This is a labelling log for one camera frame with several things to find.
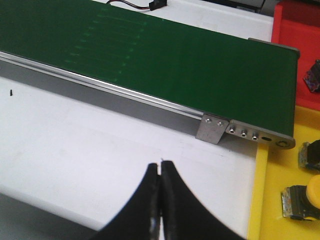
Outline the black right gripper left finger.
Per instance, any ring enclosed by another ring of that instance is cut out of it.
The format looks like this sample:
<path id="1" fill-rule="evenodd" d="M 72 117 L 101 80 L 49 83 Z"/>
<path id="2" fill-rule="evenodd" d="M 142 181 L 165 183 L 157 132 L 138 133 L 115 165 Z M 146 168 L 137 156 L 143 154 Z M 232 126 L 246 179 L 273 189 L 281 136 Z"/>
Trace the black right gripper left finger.
<path id="1" fill-rule="evenodd" d="M 150 163 L 128 202 L 92 240 L 158 240 L 160 235 L 160 176 Z"/>

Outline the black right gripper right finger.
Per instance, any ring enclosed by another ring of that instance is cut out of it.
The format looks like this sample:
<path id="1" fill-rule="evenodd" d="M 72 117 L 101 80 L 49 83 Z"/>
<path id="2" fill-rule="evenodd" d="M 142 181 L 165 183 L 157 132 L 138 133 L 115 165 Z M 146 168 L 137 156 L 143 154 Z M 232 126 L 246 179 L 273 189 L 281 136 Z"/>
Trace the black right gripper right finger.
<path id="1" fill-rule="evenodd" d="M 166 240 L 243 239 L 206 209 L 169 160 L 161 163 L 161 197 Z"/>

